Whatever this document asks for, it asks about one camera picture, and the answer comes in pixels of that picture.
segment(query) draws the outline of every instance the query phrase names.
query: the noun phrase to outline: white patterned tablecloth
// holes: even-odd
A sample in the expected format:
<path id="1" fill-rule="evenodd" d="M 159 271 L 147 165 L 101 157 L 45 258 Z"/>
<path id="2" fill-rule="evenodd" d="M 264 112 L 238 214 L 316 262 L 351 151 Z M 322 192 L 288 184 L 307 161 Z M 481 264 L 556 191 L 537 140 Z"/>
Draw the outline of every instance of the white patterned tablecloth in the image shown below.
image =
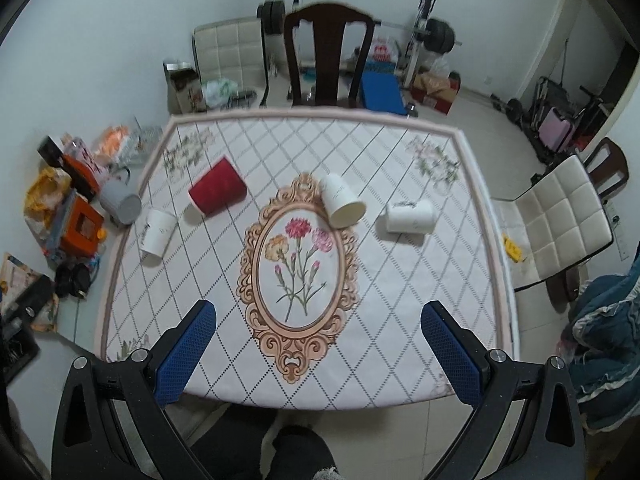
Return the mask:
<path id="1" fill-rule="evenodd" d="M 204 219 L 187 192 L 222 156 L 248 195 Z M 327 173 L 367 204 L 353 228 L 326 223 L 318 179 Z M 518 357 L 501 235 L 459 130 L 332 108 L 173 118 L 140 194 L 143 213 L 108 270 L 96 331 L 104 359 L 149 348 L 199 298 L 218 318 L 186 387 L 203 397 L 340 410 L 449 395 L 419 327 L 431 300 L 488 348 Z M 387 203 L 421 198 L 438 211 L 432 235 L 385 232 Z M 163 259 L 140 251 L 151 207 L 179 218 Z"/>

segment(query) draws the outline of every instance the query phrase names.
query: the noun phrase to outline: cardboard box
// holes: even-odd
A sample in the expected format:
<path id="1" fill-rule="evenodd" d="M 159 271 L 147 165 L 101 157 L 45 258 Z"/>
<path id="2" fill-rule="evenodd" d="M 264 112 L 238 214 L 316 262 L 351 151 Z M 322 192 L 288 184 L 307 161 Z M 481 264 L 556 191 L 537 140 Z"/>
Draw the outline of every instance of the cardboard box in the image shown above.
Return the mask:
<path id="1" fill-rule="evenodd" d="M 433 76 L 425 72 L 415 77 L 410 92 L 417 102 L 448 114 L 459 90 L 458 80 Z"/>

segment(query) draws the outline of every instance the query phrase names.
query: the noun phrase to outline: black headphones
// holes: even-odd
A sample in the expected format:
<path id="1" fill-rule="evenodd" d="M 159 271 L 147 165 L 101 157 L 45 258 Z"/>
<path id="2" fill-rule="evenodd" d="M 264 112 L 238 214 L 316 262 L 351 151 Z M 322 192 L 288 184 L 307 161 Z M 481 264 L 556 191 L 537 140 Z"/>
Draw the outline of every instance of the black headphones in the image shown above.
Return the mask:
<path id="1" fill-rule="evenodd" d="M 56 294 L 66 298 L 71 294 L 75 298 L 86 298 L 91 286 L 91 271 L 85 264 L 62 262 L 56 269 Z"/>

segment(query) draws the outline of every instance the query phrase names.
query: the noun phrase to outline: white tufted chair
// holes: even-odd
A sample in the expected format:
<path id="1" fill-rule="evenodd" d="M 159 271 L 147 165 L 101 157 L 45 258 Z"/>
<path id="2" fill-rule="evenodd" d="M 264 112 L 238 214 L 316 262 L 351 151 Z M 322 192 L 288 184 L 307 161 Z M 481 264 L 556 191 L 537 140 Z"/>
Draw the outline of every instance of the white tufted chair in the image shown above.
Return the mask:
<path id="1" fill-rule="evenodd" d="M 522 249 L 524 261 L 508 258 L 516 291 L 573 267 L 613 241 L 598 193 L 576 155 L 516 200 L 492 202 L 502 232 Z"/>
<path id="2" fill-rule="evenodd" d="M 201 25 L 193 31 L 193 57 L 200 81 L 226 77 L 241 89 L 258 93 L 264 105 L 269 93 L 262 22 L 256 18 Z"/>

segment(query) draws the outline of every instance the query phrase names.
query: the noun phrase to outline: person's leg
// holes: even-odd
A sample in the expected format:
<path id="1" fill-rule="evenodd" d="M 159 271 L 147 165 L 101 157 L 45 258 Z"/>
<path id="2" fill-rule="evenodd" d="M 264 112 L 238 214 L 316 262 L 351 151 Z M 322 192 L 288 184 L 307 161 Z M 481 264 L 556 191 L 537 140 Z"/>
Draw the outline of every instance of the person's leg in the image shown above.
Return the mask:
<path id="1" fill-rule="evenodd" d="M 309 428 L 285 426 L 273 447 L 276 454 L 266 480 L 311 480 L 318 471 L 335 467 L 324 440 Z"/>
<path id="2" fill-rule="evenodd" d="M 262 440 L 277 413 L 232 404 L 191 450 L 214 480 L 262 480 Z"/>

